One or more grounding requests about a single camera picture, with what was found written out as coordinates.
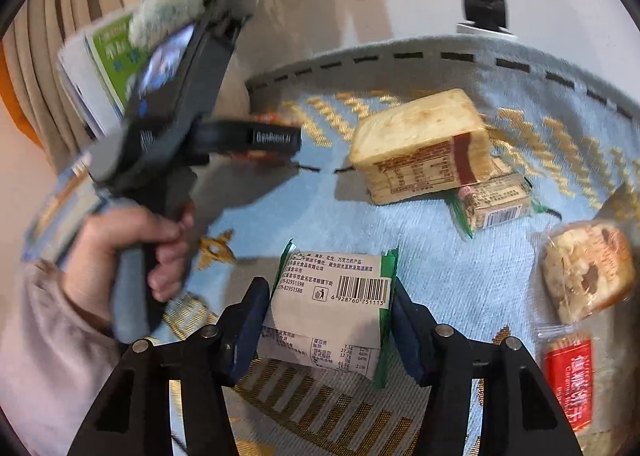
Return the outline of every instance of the human hand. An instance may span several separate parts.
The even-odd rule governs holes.
[[[137,243],[157,243],[156,266],[147,277],[154,298],[166,302],[180,292],[188,245],[185,231],[193,227],[193,206],[179,223],[144,207],[111,210],[89,217],[69,254],[62,290],[76,312],[92,327],[111,327],[110,295],[118,252]]]

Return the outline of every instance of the bread loaf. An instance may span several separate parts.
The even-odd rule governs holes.
[[[463,90],[413,100],[364,118],[351,146],[375,204],[489,179],[484,122]]]

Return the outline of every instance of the gold star pattern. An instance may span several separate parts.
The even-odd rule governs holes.
[[[216,238],[203,236],[200,238],[200,258],[198,270],[209,268],[215,261],[236,264],[236,256],[229,248],[228,242],[234,236],[233,229],[225,230]]]

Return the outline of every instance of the green book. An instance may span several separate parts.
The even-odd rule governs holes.
[[[124,114],[136,74],[143,67],[148,53],[129,41],[132,14],[119,17],[98,28],[87,42],[102,82],[120,113]]]

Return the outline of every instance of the red snack package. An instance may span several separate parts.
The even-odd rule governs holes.
[[[552,340],[545,376],[574,432],[587,427],[593,413],[591,338],[571,334]]]

